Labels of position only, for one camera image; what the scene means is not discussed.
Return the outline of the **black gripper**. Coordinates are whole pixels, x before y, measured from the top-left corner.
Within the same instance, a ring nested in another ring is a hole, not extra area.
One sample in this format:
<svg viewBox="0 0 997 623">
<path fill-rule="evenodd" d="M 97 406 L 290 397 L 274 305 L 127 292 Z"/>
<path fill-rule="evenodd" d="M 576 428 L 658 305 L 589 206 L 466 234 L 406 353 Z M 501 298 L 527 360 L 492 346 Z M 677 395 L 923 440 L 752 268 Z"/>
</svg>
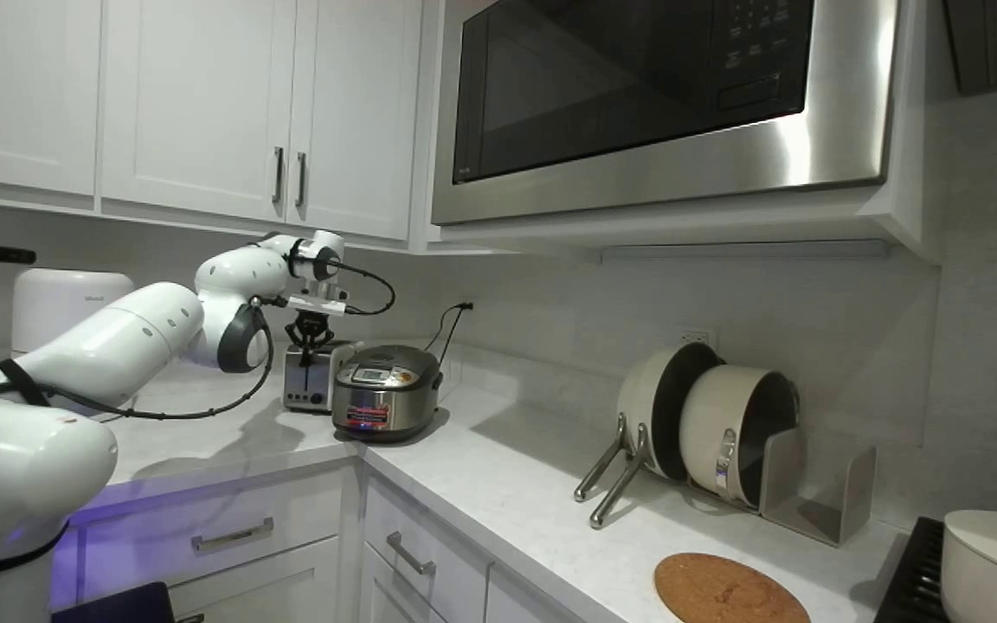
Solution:
<svg viewBox="0 0 997 623">
<path fill-rule="evenodd" d="M 317 311 L 297 311 L 293 320 L 287 325 L 287 338 L 290 338 L 290 348 L 297 353 L 306 353 L 309 346 L 316 348 L 341 346 L 337 333 L 330 328 L 330 318 Z"/>
</svg>

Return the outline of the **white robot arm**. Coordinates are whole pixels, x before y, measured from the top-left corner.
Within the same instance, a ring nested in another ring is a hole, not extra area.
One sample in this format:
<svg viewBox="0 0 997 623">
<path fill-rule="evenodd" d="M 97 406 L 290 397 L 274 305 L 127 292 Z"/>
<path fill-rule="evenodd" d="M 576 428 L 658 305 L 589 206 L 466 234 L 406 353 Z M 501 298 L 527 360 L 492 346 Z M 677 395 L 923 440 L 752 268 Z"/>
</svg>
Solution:
<svg viewBox="0 0 997 623">
<path fill-rule="evenodd" d="M 204 259 L 191 287 L 140 287 L 0 360 L 0 623 L 52 623 L 52 550 L 118 463 L 104 414 L 140 418 L 127 397 L 176 355 L 270 370 L 263 309 L 358 316 L 334 294 L 341 268 L 337 230 L 268 234 Z"/>
</svg>

